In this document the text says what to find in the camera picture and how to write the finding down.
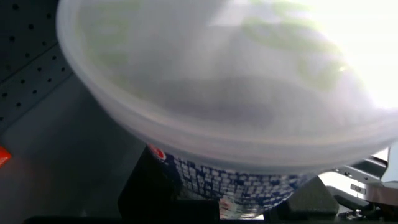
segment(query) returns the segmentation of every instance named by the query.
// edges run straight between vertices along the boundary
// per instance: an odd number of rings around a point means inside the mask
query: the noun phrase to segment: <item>gray surface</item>
[[[0,134],[71,74],[55,44],[0,83]]]
[[[75,76],[0,136],[0,223],[32,215],[118,216],[144,144],[114,123]]]

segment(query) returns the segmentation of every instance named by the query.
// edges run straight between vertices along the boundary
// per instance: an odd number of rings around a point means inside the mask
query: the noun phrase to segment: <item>red tag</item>
[[[0,167],[11,159],[11,157],[11,154],[4,147],[0,146]]]

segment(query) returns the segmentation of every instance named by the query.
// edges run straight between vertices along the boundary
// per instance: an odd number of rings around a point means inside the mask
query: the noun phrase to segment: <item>black surface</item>
[[[334,220],[338,203],[319,177],[298,189],[288,200],[264,213],[266,222],[281,220]]]
[[[86,217],[32,217],[23,224],[122,224],[121,219]]]
[[[175,190],[162,174],[148,150],[144,150],[118,200],[125,220],[164,216],[166,205],[174,200]]]

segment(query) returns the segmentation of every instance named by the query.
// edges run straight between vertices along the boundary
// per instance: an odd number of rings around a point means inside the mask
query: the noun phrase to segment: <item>red logo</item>
[[[164,151],[160,150],[158,147],[155,147],[151,144],[148,144],[149,149],[160,159],[165,160],[166,159],[166,154]]]

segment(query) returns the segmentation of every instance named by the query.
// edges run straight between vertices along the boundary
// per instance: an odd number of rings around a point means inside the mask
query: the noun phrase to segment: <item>translucent plastic lid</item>
[[[140,136],[291,172],[398,136],[394,2],[63,0],[57,28],[77,75]]]

